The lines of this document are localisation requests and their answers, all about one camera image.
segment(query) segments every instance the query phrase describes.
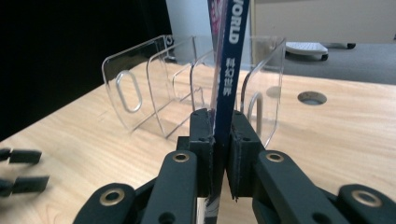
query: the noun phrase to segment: gray floor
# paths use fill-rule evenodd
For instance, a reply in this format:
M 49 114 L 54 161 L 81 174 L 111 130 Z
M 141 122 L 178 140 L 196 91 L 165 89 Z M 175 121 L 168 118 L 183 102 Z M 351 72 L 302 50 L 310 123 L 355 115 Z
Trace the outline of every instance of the gray floor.
M 290 54 L 284 74 L 396 85 L 396 44 L 357 44 L 354 49 L 346 44 L 323 45 L 329 50 L 327 61 L 321 61 L 320 55 Z

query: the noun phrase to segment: acrylic divider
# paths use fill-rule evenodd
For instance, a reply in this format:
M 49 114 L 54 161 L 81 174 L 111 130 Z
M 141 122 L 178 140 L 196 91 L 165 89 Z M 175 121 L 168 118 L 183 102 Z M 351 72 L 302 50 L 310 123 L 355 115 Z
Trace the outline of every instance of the acrylic divider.
M 161 35 L 107 57 L 103 77 L 123 126 L 175 141 L 188 135 L 190 113 L 210 107 L 212 46 L 210 36 Z M 276 128 L 284 48 L 281 37 L 245 40 L 235 109 L 247 115 L 265 145 Z

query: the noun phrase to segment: black curtain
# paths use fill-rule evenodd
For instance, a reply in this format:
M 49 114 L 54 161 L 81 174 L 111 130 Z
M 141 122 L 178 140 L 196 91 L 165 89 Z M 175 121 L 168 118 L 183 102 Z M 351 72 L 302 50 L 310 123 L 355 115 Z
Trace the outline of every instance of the black curtain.
M 171 34 L 165 0 L 3 1 L 0 139 L 103 84 L 105 57 Z

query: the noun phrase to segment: transparent file holder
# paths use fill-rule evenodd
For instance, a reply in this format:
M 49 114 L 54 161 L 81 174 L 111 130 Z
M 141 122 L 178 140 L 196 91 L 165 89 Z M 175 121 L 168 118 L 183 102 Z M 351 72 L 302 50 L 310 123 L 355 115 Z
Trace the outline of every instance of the transparent file holder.
M 246 40 L 235 109 L 264 143 L 276 128 L 285 40 Z M 176 140 L 189 135 L 193 110 L 209 108 L 214 76 L 211 37 L 161 35 L 105 59 L 106 89 L 123 126 Z

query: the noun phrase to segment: wooden table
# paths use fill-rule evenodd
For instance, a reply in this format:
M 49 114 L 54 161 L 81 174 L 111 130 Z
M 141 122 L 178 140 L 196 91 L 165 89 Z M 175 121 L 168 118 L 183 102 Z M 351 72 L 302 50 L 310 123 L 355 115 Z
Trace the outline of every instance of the wooden table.
M 297 100 L 302 91 L 324 105 Z M 283 76 L 279 125 L 268 148 L 289 154 L 319 187 L 337 193 L 360 183 L 396 200 L 396 86 Z M 176 143 L 120 124 L 104 86 L 10 136 L 1 147 L 43 151 L 38 165 L 0 164 L 0 176 L 50 175 L 39 194 L 0 199 L 1 223 L 71 223 L 91 194 L 112 183 L 138 188 Z M 223 185 L 219 223 L 255 223 L 251 200 Z

